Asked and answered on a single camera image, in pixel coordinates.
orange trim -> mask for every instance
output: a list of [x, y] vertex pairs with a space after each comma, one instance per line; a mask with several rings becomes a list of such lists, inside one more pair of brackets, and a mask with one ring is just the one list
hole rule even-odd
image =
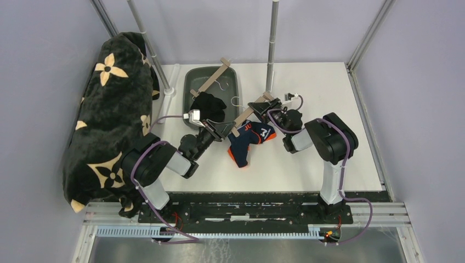
[[253, 133], [255, 133], [257, 136], [258, 136], [258, 144], [261, 144], [262, 143], [262, 137], [260, 135], [258, 135], [258, 133], [254, 132], [252, 130]]
[[231, 148], [228, 149], [229, 156], [234, 160], [234, 162], [237, 164], [236, 159], [234, 158], [234, 155], [231, 152]]
[[271, 134], [265, 141], [276, 138], [276, 133]]

white connector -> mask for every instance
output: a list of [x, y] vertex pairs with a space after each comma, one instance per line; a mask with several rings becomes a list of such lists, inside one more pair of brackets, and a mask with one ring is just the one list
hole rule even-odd
[[200, 110], [191, 110], [183, 114], [183, 119], [189, 119], [189, 122], [199, 127], [205, 127], [200, 121]]

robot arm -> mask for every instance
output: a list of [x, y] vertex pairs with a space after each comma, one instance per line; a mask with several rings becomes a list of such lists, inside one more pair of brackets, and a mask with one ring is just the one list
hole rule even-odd
[[340, 206], [344, 204], [339, 192], [342, 191], [341, 170], [347, 144], [333, 126], [341, 130], [349, 142], [348, 158], [353, 156], [354, 150], [359, 145], [355, 133], [335, 113], [329, 113], [323, 116], [323, 119], [307, 122], [302, 129], [302, 114], [297, 110], [282, 108], [279, 99], [251, 102], [248, 105], [262, 122], [271, 121], [284, 133], [285, 137], [282, 140], [286, 151], [296, 153], [315, 145], [324, 161], [323, 186], [319, 203], [325, 214], [340, 210]]
[[[141, 187], [156, 209], [162, 209], [169, 201], [158, 177], [165, 168], [188, 179], [197, 170], [196, 161], [214, 141], [222, 141], [230, 133], [234, 123], [215, 123], [209, 119], [200, 121], [199, 110], [193, 110], [184, 118], [200, 127], [198, 135], [188, 134], [181, 139], [178, 149], [169, 143], [159, 144], [153, 148], [135, 168], [134, 179], [137, 187]], [[153, 144], [161, 139], [148, 133], [139, 139], [132, 149], [126, 152], [121, 160], [121, 168], [131, 174], [136, 162]]]

vertical metal rod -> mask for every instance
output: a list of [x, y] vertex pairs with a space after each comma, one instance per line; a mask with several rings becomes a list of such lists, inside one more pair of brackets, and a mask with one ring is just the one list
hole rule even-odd
[[273, 80], [273, 64], [275, 62], [275, 41], [278, 5], [279, 0], [273, 0], [273, 7], [271, 9], [270, 47], [268, 48], [268, 67], [266, 68], [266, 91], [270, 93], [271, 84]]
[[155, 53], [152, 44], [150, 43], [150, 40], [147, 36], [147, 31], [145, 30], [144, 24], [142, 24], [142, 20], [140, 19], [139, 12], [137, 11], [134, 2], [132, 0], [127, 0], [129, 8], [131, 9], [132, 15], [134, 16], [135, 22], [137, 23], [137, 26], [139, 27], [139, 31], [144, 37], [145, 44], [147, 45], [147, 48], [149, 49], [150, 56], [152, 57], [155, 65], [155, 69], [158, 72], [158, 75], [160, 76], [161, 83], [163, 83], [163, 86], [165, 87], [165, 90], [169, 89], [169, 83], [168, 79], [166, 78], [166, 75], [161, 67], [160, 61], [158, 60], [157, 53]]
[[103, 5], [101, 0], [90, 0], [92, 5], [95, 8], [95, 11], [99, 15], [103, 25], [105, 26], [106, 30], [108, 31], [108, 34], [110, 37], [114, 37], [118, 34], [118, 30], [116, 29], [115, 24], [113, 21], [111, 21], [110, 17], [108, 16], [108, 13], [105, 9], [105, 6]]

black fleece blanket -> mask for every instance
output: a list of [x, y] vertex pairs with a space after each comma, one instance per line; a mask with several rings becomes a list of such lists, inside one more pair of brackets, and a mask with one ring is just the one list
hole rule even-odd
[[63, 190], [75, 212], [107, 198], [120, 201], [120, 216], [139, 211], [142, 197], [120, 168], [120, 158], [149, 132], [152, 100], [159, 96], [141, 34], [120, 33], [103, 44], [65, 156]]

